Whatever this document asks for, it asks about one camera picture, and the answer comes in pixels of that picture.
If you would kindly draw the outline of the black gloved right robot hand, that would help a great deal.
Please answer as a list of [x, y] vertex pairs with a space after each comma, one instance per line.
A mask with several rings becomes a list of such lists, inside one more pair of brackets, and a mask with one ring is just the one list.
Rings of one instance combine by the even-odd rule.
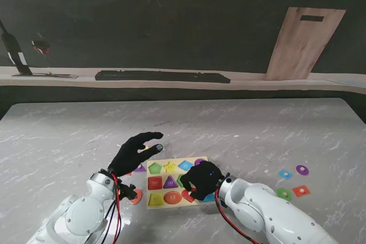
[[199, 201], [214, 193], [224, 180], [220, 169], [212, 162], [201, 161], [184, 174], [180, 181], [185, 190], [190, 191], [190, 196]]

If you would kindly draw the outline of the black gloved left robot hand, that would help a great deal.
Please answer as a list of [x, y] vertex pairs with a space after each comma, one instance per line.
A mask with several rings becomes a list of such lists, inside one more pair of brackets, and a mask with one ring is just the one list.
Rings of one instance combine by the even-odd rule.
[[161, 144], [156, 144], [146, 149], [145, 142], [161, 139], [163, 136], [161, 132], [146, 132], [129, 138], [121, 146], [119, 152], [108, 166], [108, 172], [113, 173], [116, 177], [133, 172], [141, 163], [158, 154], [163, 149]]

